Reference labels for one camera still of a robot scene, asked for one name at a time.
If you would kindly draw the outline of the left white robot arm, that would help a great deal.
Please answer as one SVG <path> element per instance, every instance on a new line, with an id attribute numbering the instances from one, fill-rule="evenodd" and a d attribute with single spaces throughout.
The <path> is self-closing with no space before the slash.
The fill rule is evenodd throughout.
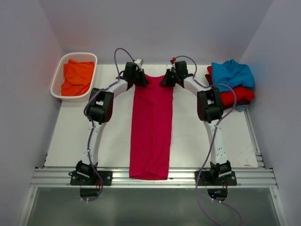
<path id="1" fill-rule="evenodd" d="M 94 88 L 91 91 L 89 101 L 84 108 L 84 115 L 91 123 L 87 148 L 76 165 L 76 174 L 80 175 L 87 185 L 94 184 L 98 179 L 96 172 L 98 151 L 104 128 L 112 116 L 114 98 L 134 85 L 145 87 L 149 84 L 142 65 L 141 58 L 127 62 L 124 71 L 119 73 L 112 84 L 104 89 Z"/>

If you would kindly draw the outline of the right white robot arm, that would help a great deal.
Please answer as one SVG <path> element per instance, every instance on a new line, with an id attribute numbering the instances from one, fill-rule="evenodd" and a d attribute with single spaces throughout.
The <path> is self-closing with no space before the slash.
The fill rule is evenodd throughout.
<path id="1" fill-rule="evenodd" d="M 187 63 L 174 57 L 171 68 L 167 69 L 162 87 L 174 87 L 176 84 L 194 94 L 197 98 L 198 118 L 203 122 L 210 142 L 210 170 L 200 169 L 197 179 L 209 179 L 213 184 L 220 185 L 231 177 L 232 167 L 224 148 L 222 138 L 223 103 L 217 85 L 206 86 L 196 79 L 195 74 L 189 73 Z"/>

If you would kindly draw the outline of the crimson pink t shirt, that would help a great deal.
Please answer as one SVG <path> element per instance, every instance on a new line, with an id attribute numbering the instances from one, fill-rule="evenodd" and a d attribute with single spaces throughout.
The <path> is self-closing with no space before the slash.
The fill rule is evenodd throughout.
<path id="1" fill-rule="evenodd" d="M 166 180 L 169 172 L 173 117 L 173 87 L 162 87 L 159 77 L 136 87 L 133 100 L 130 178 Z"/>

